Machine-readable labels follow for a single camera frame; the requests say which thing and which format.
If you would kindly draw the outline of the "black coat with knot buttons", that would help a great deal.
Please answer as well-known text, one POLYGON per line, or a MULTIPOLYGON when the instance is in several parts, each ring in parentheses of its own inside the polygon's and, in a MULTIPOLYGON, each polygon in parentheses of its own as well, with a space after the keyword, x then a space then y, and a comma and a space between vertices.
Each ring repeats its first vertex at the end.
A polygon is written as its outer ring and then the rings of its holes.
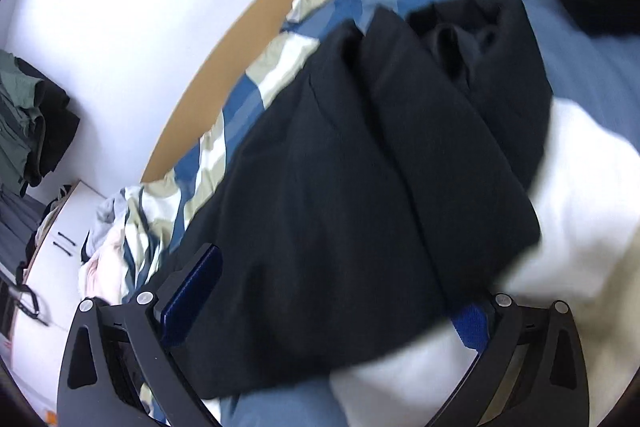
POLYGON ((540 239, 552 91, 520 0, 337 26, 256 120, 150 280, 219 281, 172 354, 203 399, 388 355, 540 239))

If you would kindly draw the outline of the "grey hanging clothes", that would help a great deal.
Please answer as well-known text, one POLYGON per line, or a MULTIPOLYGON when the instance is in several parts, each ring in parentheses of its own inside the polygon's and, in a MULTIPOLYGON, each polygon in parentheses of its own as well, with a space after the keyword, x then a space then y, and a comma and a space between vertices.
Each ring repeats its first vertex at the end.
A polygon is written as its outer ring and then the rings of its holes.
POLYGON ((1 264, 14 273, 27 265, 35 251, 35 234, 46 206, 32 196, 24 197, 1 190, 0 256, 1 264))

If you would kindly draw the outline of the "green and black hanging clothes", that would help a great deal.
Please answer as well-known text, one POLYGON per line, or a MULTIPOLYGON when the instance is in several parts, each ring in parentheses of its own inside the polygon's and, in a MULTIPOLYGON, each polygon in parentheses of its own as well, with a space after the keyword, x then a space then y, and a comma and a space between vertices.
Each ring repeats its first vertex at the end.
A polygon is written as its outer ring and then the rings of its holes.
POLYGON ((54 171, 80 118, 64 89, 38 69, 1 52, 1 186, 24 196, 54 171))

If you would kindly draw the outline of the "blue white beige patchwork duvet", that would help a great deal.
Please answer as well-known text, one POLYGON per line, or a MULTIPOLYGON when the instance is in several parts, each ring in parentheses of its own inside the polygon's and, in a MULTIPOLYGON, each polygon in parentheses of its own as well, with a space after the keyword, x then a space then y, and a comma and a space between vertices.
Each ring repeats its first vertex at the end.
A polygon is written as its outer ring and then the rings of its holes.
MULTIPOLYGON (((99 209, 78 274, 81 297, 123 303, 180 243, 257 117, 337 24, 375 8, 439 0, 293 0, 279 35, 247 67, 213 128, 165 176, 99 209)), ((554 97, 534 185, 542 239, 502 281, 523 303, 565 299, 585 352, 590 421, 639 421, 639 40, 591 37, 561 0, 522 0, 554 97)))

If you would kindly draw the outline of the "wooden bed headboard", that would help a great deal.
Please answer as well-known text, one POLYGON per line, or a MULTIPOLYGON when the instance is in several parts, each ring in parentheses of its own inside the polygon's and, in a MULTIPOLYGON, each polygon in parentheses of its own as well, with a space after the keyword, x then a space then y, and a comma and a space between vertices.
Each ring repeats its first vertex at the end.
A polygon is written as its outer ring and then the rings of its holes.
POLYGON ((236 80, 275 37, 293 0, 254 0, 214 46, 172 111, 141 180, 164 174, 215 124, 236 80))

